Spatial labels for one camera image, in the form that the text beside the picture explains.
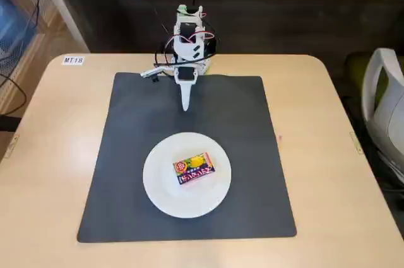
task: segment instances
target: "floor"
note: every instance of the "floor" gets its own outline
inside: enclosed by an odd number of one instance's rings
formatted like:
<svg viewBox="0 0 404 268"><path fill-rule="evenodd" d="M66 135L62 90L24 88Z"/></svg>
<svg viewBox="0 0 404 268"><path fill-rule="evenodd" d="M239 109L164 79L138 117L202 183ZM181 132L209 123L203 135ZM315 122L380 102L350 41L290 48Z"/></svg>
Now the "floor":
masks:
<svg viewBox="0 0 404 268"><path fill-rule="evenodd" d="M66 24L60 20L56 23L55 29L49 32L49 40L47 45L42 49L40 57L34 59L30 69L45 70L46 65L55 57L62 54L70 54L74 52L81 52L80 46L76 43L70 34ZM29 75L30 80L24 81L24 89L35 90L43 71L35 71ZM22 115L27 106L23 107L18 115ZM2 158L7 150L9 142L13 137L13 132L0 132L0 158Z"/></svg>

